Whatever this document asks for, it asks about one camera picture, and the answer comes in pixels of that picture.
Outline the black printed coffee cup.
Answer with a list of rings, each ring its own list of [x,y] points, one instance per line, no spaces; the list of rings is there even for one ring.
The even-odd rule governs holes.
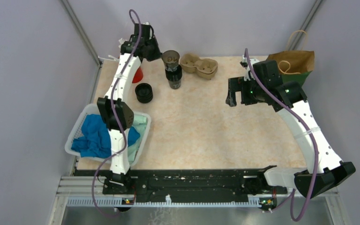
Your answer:
[[[175,50],[168,50],[162,53],[161,59],[166,71],[176,71],[179,66],[180,54]]]

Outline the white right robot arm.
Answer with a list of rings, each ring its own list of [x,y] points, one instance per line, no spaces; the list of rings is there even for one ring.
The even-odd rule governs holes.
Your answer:
[[[272,106],[290,129],[303,157],[306,168],[264,168],[263,176],[256,180],[262,193],[275,186],[292,188],[311,199],[341,184],[356,168],[345,162],[332,149],[315,121],[307,96],[298,82],[283,82],[275,60],[259,61],[243,58],[240,64],[247,70],[245,76],[228,80],[226,104],[237,105],[236,93],[241,93],[241,103]]]

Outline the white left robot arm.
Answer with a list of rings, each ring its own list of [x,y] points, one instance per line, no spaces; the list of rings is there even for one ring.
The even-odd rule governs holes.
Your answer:
[[[128,161],[128,130],[132,127],[134,112],[127,104],[132,80],[143,60],[160,59],[154,29],[149,22],[135,23],[134,33],[120,45],[119,64],[112,84],[104,97],[97,100],[102,119],[106,122],[111,141],[110,171],[125,175]]]

